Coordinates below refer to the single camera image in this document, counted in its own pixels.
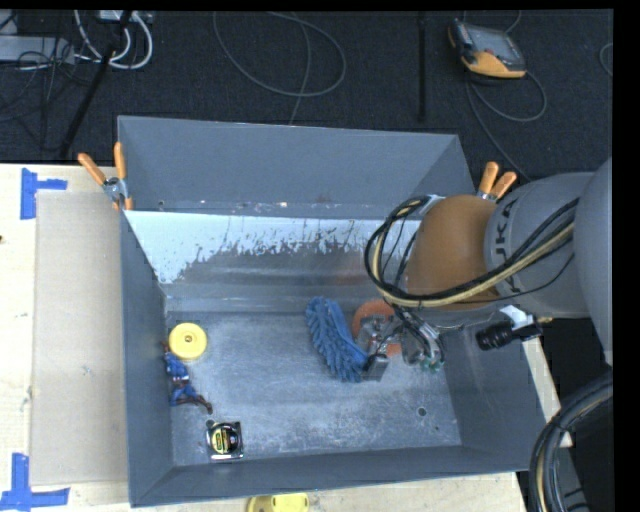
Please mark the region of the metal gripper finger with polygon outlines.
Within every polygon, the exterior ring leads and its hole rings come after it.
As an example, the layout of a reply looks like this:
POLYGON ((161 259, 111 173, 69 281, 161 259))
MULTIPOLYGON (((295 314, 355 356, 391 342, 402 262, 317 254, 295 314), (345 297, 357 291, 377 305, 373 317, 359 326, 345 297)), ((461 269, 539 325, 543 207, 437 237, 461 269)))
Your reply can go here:
POLYGON ((369 316, 360 321, 356 342, 363 351, 375 351, 380 343, 385 320, 381 316, 369 316))
POLYGON ((389 366, 389 357, 382 353, 371 354, 362 369, 362 380, 380 382, 389 366))

